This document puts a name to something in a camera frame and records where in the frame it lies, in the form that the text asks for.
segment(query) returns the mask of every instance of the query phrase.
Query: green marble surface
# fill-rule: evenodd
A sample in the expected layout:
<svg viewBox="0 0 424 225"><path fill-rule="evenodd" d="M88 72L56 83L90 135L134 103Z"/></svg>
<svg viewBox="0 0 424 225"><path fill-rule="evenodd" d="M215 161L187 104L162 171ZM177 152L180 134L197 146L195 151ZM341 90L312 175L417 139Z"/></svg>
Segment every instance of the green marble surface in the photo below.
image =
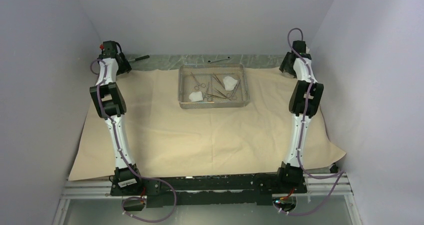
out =
<svg viewBox="0 0 424 225"><path fill-rule="evenodd" d="M230 57L228 60L217 62L217 64L243 64L245 68L270 69L279 67L285 55L247 55L247 54L221 54L221 55L150 55L150 58L131 63L132 69L136 71L173 70L181 65L207 64ZM139 57L139 55L128 55L128 60Z"/></svg>

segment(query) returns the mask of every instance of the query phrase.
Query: white frame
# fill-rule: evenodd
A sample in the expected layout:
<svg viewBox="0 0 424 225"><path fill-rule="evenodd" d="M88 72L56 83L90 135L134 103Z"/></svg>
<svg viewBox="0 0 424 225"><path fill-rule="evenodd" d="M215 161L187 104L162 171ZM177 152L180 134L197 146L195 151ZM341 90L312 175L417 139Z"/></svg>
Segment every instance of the white frame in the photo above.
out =
<svg viewBox="0 0 424 225"><path fill-rule="evenodd" d="M327 173L313 173L314 176L325 176ZM305 177L306 186L308 189L307 193L299 193L296 196L325 196L329 193L336 177L327 179L314 179L311 177ZM62 195L57 207L56 215L53 220L53 225L63 225L65 217L68 211L71 200L87 200L87 199L125 199L130 196L111 196L112 183L108 178L94 178L83 181L66 181L62 191ZM273 197L283 197L286 194L273 194ZM346 173L343 174L341 179L338 181L332 196L344 196L346 201L347 209L349 211L350 219L353 225L362 225L361 217L358 212L357 205L355 203L354 194L352 192L351 184L349 182Z"/></svg>

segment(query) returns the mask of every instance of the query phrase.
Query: tan tablecloth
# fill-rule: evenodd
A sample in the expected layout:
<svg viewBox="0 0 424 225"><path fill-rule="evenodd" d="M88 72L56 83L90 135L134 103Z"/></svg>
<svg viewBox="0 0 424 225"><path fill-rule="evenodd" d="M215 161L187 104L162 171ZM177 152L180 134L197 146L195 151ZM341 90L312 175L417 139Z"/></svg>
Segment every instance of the tan tablecloth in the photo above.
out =
<svg viewBox="0 0 424 225"><path fill-rule="evenodd" d="M117 83L127 106L126 134L143 176L176 177L275 172L292 135L289 100L296 79L277 68L246 69L250 103L242 108L181 109L178 71L131 71ZM320 111L309 126L307 169L345 152L329 142ZM90 105L69 180L112 175L115 156L103 119Z"/></svg>

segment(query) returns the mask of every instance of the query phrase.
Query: white label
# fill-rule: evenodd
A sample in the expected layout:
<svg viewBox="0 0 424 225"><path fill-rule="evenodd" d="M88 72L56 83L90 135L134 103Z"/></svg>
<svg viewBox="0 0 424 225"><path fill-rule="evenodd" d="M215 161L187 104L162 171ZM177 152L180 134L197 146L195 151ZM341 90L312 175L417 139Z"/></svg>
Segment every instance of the white label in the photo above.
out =
<svg viewBox="0 0 424 225"><path fill-rule="evenodd" d="M136 179L135 179L135 178L133 178L133 179L130 179L130 180L126 180L126 181L118 182L118 185L119 185L121 188L123 188L123 187L126 187L126 186L128 186L128 185L136 184L136 183L137 183Z"/></svg>

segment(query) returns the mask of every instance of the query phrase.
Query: white wall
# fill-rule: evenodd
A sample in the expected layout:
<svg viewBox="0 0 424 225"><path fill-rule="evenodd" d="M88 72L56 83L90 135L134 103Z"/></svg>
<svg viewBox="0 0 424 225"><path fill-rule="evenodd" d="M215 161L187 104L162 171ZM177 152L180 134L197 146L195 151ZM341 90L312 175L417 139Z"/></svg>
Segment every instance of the white wall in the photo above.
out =
<svg viewBox="0 0 424 225"><path fill-rule="evenodd" d="M133 54L284 54L310 41L333 0L80 0L103 41Z"/></svg>
<svg viewBox="0 0 424 225"><path fill-rule="evenodd" d="M334 0L311 45L364 224L424 223L423 0Z"/></svg>
<svg viewBox="0 0 424 225"><path fill-rule="evenodd" d="M1 224L51 224L95 82L78 0L0 0Z"/></svg>

